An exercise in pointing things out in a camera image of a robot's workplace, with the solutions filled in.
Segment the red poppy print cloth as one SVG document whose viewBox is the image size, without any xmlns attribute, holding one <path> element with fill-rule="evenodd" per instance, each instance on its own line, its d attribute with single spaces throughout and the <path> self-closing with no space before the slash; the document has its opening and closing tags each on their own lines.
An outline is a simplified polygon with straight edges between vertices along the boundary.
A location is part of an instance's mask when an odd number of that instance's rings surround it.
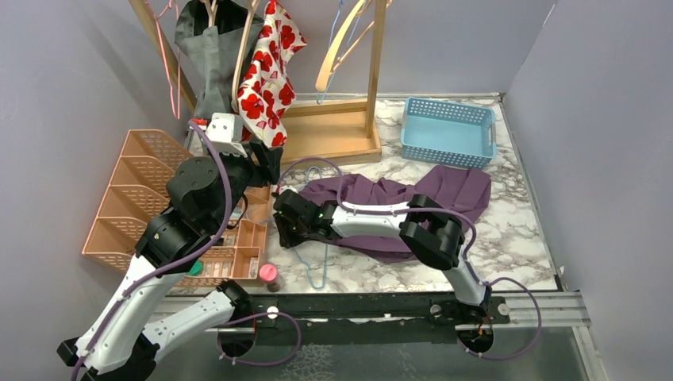
<svg viewBox="0 0 673 381">
<path fill-rule="evenodd" d="M 287 141 L 282 116 L 296 99 L 287 66 L 307 42 L 287 10 L 270 1 L 253 49 L 250 67 L 238 88 L 237 108 L 251 136 L 269 148 Z"/>
</svg>

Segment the purple cloth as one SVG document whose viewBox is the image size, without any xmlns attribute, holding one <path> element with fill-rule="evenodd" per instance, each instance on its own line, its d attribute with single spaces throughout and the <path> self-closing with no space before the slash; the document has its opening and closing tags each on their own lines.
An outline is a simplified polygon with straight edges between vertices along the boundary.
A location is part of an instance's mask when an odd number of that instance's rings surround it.
<svg viewBox="0 0 673 381">
<path fill-rule="evenodd" d="M 423 194 L 476 222 L 489 205 L 490 193 L 491 177 L 484 171 L 435 166 L 411 185 L 384 178 L 374 182 L 360 174 L 344 175 L 342 200 L 357 205 L 390 205 Z M 393 238 L 356 236 L 340 239 L 335 245 L 384 263 L 414 259 L 404 243 Z"/>
</svg>

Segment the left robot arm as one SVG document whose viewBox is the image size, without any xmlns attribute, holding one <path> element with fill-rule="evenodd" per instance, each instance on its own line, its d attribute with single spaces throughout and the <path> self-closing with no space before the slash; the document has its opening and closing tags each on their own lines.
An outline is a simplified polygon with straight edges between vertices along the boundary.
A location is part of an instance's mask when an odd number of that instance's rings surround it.
<svg viewBox="0 0 673 381">
<path fill-rule="evenodd" d="M 106 308 L 82 336 L 58 347 L 74 380 L 145 380 L 167 354 L 206 329 L 246 322 L 249 297 L 232 280 L 170 317 L 153 321 L 152 315 L 222 238 L 244 192 L 277 183 L 282 155 L 280 147 L 253 141 L 242 156 L 211 148 L 179 165 L 167 183 L 168 207 L 147 224 Z"/>
</svg>

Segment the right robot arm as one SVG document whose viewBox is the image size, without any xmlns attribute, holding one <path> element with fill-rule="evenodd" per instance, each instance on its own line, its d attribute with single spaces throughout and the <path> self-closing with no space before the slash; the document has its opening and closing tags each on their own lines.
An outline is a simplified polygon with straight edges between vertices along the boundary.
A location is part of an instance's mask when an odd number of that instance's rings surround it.
<svg viewBox="0 0 673 381">
<path fill-rule="evenodd" d="M 284 190 L 275 196 L 273 218 L 279 242 L 293 248 L 306 241 L 336 244 L 363 238 L 373 244 L 384 238 L 403 243 L 424 265 L 440 271 L 451 284 L 462 319 L 489 321 L 491 288 L 479 279 L 467 262 L 471 243 L 463 227 L 471 221 L 446 210 L 431 198 L 416 194 L 408 202 L 392 205 L 356 205 L 327 201 L 321 205 L 298 192 Z"/>
</svg>

